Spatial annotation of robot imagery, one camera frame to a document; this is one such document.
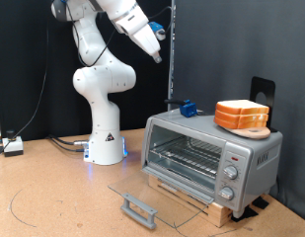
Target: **robot logo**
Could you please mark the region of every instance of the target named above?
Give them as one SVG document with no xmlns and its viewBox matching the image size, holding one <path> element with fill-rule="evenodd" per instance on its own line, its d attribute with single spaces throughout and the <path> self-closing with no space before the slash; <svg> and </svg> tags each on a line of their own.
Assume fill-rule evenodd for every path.
<svg viewBox="0 0 305 237">
<path fill-rule="evenodd" d="M 108 135 L 108 137 L 106 138 L 106 141 L 112 141 L 112 140 L 114 140 L 114 137 L 113 137 L 112 134 L 110 133 L 110 134 Z"/>
</svg>

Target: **gray toaster oven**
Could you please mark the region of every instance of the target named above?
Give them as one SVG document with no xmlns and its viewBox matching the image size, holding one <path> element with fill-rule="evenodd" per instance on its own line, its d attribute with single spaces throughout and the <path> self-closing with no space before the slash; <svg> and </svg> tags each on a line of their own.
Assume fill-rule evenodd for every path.
<svg viewBox="0 0 305 237">
<path fill-rule="evenodd" d="M 254 140 L 234 135 L 213 116 L 185 118 L 179 110 L 151 117 L 142 147 L 142 167 L 208 203 L 240 217 L 245 207 L 275 184 L 282 134 Z"/>
<path fill-rule="evenodd" d="M 165 190 L 180 190 L 203 203 L 199 212 L 215 202 L 239 218 L 248 204 L 275 184 L 281 142 L 280 132 L 254 140 L 218 126 L 213 116 L 185 118 L 179 110 L 169 111 L 146 124 L 142 171 L 110 188 L 124 197 L 121 208 L 149 228 L 155 228 L 154 216 L 179 227 L 197 215 L 152 189 L 150 177 L 162 182 Z M 132 203 L 138 211 L 130 207 Z M 143 218 L 140 210 L 148 216 Z"/>
</svg>

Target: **toaster oven rack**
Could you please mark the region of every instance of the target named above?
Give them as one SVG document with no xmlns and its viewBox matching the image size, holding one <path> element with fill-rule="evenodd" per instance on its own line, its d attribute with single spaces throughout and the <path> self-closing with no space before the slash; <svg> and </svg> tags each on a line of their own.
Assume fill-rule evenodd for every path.
<svg viewBox="0 0 305 237">
<path fill-rule="evenodd" d="M 215 179 L 222 148 L 194 138 L 181 136 L 152 148 L 150 152 Z"/>
</svg>

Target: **slice of bread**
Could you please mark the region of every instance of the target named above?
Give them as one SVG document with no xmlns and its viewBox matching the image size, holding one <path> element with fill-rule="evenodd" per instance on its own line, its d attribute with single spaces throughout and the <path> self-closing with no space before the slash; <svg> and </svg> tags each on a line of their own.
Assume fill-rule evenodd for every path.
<svg viewBox="0 0 305 237">
<path fill-rule="evenodd" d="M 233 123 L 246 123 L 253 121 L 268 121 L 268 115 L 266 114 L 255 114 L 255 115 L 230 115 L 220 111 L 215 111 L 215 116 L 219 119 L 233 122 Z"/>
<path fill-rule="evenodd" d="M 258 115 L 268 114 L 269 107 L 248 100 L 238 100 L 218 102 L 216 110 L 230 115 Z"/>
<path fill-rule="evenodd" d="M 252 121 L 252 122 L 230 122 L 225 121 L 220 118 L 215 117 L 214 122 L 220 126 L 230 128 L 230 129 L 243 129 L 243 128 L 251 128 L 251 127 L 266 127 L 266 121 Z"/>
</svg>

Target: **toaster oven knob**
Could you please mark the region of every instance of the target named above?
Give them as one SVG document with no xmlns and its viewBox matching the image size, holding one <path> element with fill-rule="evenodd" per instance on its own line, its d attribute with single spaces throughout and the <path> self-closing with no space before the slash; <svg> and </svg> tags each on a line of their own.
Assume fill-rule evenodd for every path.
<svg viewBox="0 0 305 237">
<path fill-rule="evenodd" d="M 238 177 L 238 171 L 234 166 L 224 168 L 223 173 L 230 179 L 234 180 Z"/>
<path fill-rule="evenodd" d="M 231 190 L 229 187 L 225 187 L 220 190 L 219 195 L 228 200 L 231 200 L 234 196 L 233 190 Z"/>
</svg>

